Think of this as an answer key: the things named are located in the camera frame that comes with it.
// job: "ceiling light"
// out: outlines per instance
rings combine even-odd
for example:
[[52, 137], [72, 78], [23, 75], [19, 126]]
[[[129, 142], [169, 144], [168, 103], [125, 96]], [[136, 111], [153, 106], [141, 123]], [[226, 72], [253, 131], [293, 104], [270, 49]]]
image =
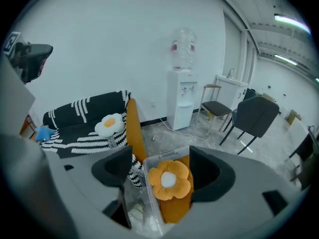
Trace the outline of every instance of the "ceiling light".
[[309, 27], [307, 27], [305, 24], [303, 24], [299, 21], [296, 21], [295, 19], [288, 18], [288, 17], [282, 16], [279, 14], [275, 14], [275, 20], [294, 25], [296, 27], [303, 29], [304, 31], [308, 32], [309, 34], [311, 34]]
[[279, 56], [279, 55], [275, 55], [275, 57], [276, 58], [280, 58], [280, 59], [282, 59], [282, 60], [284, 60], [284, 61], [286, 61], [286, 62], [288, 62], [288, 63], [291, 63], [291, 64], [293, 64], [294, 66], [297, 66], [297, 63], [296, 62], [294, 62], [294, 61], [291, 61], [291, 60], [289, 60], [289, 59], [287, 59], [287, 58], [284, 58], [284, 57], [282, 57], [282, 56]]

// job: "water dispenser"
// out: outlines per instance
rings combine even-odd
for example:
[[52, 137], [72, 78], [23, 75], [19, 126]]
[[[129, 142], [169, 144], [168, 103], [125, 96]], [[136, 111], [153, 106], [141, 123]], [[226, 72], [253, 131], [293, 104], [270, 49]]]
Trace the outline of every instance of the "water dispenser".
[[173, 130], [189, 126], [196, 99], [197, 77], [190, 70], [168, 72], [167, 122]]

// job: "gray floor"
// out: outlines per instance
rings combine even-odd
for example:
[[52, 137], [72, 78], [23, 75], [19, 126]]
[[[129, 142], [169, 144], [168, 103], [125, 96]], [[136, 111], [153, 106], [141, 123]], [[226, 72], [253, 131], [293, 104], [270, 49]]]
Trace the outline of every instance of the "gray floor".
[[[180, 133], [190, 134], [206, 140], [213, 149], [221, 150], [236, 155], [243, 147], [243, 143], [247, 144], [253, 138], [251, 135], [245, 133], [239, 140], [237, 137], [242, 132], [241, 130], [234, 128], [225, 142], [220, 146], [226, 132], [219, 131], [223, 120], [217, 119], [213, 129], [208, 136], [207, 133], [211, 122], [208, 121], [206, 112], [203, 111], [200, 114], [198, 123], [195, 125], [196, 114], [193, 114], [189, 127], [177, 130]], [[157, 123], [153, 125], [147, 125], [142, 127], [142, 134], [148, 156], [159, 155], [168, 151], [172, 151], [184, 146], [195, 145], [201, 147], [207, 147], [206, 142], [193, 137], [179, 135], [173, 131], [168, 130], [163, 124]], [[159, 126], [159, 132], [152, 140], [153, 136]], [[267, 130], [262, 138], [257, 138], [248, 149], [244, 150], [240, 156], [252, 158], [263, 162], [267, 166], [273, 168], [283, 178], [289, 180], [291, 177], [291, 171], [294, 169], [295, 164], [290, 160], [287, 161], [288, 156], [293, 152], [292, 142], [287, 133], [289, 124], [280, 115], [276, 117], [270, 128]]]

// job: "flower pillow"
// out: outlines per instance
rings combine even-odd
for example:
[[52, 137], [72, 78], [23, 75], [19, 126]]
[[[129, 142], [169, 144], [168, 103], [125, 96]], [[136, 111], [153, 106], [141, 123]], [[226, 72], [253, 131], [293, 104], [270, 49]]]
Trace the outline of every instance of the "flower pillow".
[[149, 182], [157, 199], [184, 198], [190, 191], [189, 170], [180, 161], [164, 160], [149, 170]]
[[101, 137], [110, 137], [114, 133], [124, 130], [124, 122], [121, 114], [112, 114], [105, 116], [101, 122], [95, 125], [95, 132]]

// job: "white flower pillow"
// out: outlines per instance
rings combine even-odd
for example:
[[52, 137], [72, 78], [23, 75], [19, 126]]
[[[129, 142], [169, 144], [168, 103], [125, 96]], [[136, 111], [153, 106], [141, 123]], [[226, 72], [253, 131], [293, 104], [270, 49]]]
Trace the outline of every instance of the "white flower pillow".
[[97, 123], [94, 130], [101, 137], [110, 137], [114, 133], [122, 132], [124, 126], [122, 115], [112, 114], [105, 116], [101, 122]]

